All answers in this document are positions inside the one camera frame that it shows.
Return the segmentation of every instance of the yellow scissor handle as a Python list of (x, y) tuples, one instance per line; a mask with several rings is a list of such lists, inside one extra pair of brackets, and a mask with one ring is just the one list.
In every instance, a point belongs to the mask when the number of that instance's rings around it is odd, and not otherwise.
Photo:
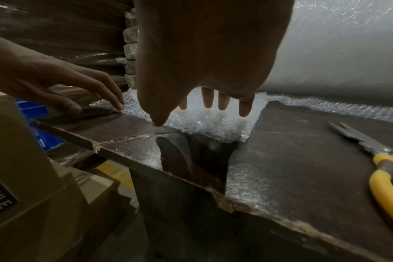
[[(375, 164), (380, 167), (383, 161), (393, 162), (393, 156), (377, 154)], [(393, 184), (391, 175), (386, 170), (376, 170), (369, 179), (369, 187), (375, 199), (393, 219)]]

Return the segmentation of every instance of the packing table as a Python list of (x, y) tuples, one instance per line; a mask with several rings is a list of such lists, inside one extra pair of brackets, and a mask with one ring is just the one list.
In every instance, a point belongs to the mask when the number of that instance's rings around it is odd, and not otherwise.
[(228, 144), (99, 108), (36, 123), (130, 168), (150, 258), (393, 261), (393, 223), (368, 186), (376, 167), (328, 121), (393, 148), (393, 123), (279, 102)]

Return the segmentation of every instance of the scissors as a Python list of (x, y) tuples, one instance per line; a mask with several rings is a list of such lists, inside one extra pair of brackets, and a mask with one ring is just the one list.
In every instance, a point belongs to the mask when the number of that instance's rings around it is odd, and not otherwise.
[(377, 170), (369, 179), (369, 187), (376, 201), (393, 219), (393, 149), (344, 123), (341, 123), (342, 126), (329, 124), (344, 136), (358, 140), (374, 156)]

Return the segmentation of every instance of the blue plastic bin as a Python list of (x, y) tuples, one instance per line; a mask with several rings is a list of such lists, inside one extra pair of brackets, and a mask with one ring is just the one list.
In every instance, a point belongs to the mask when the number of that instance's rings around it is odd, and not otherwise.
[[(27, 120), (48, 114), (47, 108), (44, 105), (31, 103), (21, 99), (16, 99), (16, 103)], [(28, 122), (31, 126), (32, 133), (35, 135), (44, 151), (54, 149), (63, 143), (61, 138), (52, 136), (47, 132), (39, 130), (33, 127), (30, 121)]]

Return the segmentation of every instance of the dark work surface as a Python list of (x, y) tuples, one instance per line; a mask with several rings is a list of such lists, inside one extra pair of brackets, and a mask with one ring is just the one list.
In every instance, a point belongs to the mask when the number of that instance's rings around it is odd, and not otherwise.
[(345, 122), (391, 147), (393, 123), (272, 102), (246, 143), (225, 144), (120, 113), (85, 114), (38, 124), (142, 174), (174, 174), (305, 236), (370, 260), (393, 261), (393, 224), (383, 218), (368, 187), (375, 169), (371, 156), (334, 133), (327, 121)]

